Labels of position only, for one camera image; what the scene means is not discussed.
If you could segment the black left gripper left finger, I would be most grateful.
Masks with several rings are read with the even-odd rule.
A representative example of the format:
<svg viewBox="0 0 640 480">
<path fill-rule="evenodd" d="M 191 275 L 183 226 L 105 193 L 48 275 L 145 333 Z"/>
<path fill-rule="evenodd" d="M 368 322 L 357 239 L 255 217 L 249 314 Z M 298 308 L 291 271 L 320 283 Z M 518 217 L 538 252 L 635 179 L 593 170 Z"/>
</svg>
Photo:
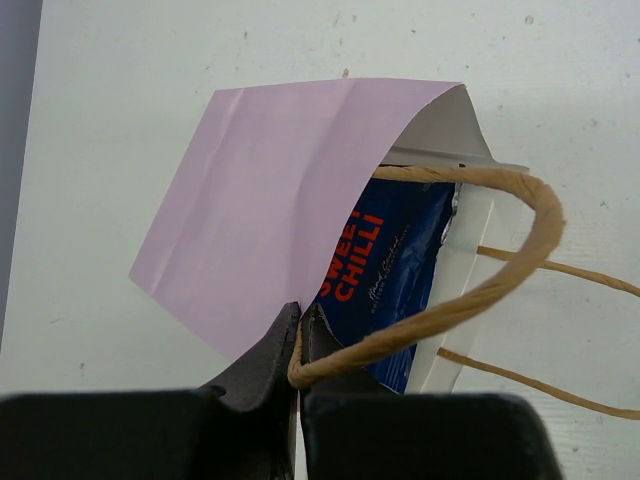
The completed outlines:
<svg viewBox="0 0 640 480">
<path fill-rule="evenodd" d="M 300 307 L 192 389 L 39 393 L 1 401 L 4 479 L 291 479 L 287 380 Z"/>
</svg>

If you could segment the blue Burts chips bag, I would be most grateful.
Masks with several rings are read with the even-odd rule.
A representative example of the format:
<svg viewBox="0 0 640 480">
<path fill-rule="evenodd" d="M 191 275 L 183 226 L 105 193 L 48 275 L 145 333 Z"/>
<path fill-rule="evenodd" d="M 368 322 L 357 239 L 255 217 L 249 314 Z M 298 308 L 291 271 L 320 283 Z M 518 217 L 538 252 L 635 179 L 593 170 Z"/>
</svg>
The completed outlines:
<svg viewBox="0 0 640 480">
<path fill-rule="evenodd" d="M 342 346 L 426 309 L 458 190 L 383 179 L 366 185 L 315 298 Z"/>
</svg>

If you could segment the lilac paper bag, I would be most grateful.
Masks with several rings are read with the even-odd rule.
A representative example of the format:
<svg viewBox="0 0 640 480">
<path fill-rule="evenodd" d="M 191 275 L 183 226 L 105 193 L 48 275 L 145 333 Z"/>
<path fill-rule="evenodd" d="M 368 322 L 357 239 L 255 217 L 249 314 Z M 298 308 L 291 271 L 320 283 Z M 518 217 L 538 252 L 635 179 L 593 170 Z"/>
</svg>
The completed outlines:
<svg viewBox="0 0 640 480">
<path fill-rule="evenodd" d="M 372 179 L 455 183 L 425 310 L 344 347 L 315 298 Z M 287 303 L 286 370 L 302 389 L 363 368 L 397 394 L 449 387 L 469 321 L 539 269 L 564 232 L 544 181 L 496 162 L 458 83 L 336 79 L 215 92 L 133 263 L 131 280 L 228 361 Z"/>
</svg>

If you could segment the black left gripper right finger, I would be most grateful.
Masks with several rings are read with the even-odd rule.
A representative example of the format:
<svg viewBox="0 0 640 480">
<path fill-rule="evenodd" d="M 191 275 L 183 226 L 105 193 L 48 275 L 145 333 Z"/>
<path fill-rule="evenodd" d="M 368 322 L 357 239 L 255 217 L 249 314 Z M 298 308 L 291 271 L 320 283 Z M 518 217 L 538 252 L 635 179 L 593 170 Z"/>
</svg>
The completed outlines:
<svg viewBox="0 0 640 480">
<path fill-rule="evenodd" d="M 400 395 L 363 368 L 301 394 L 311 479 L 562 476 L 541 419 L 514 395 Z"/>
</svg>

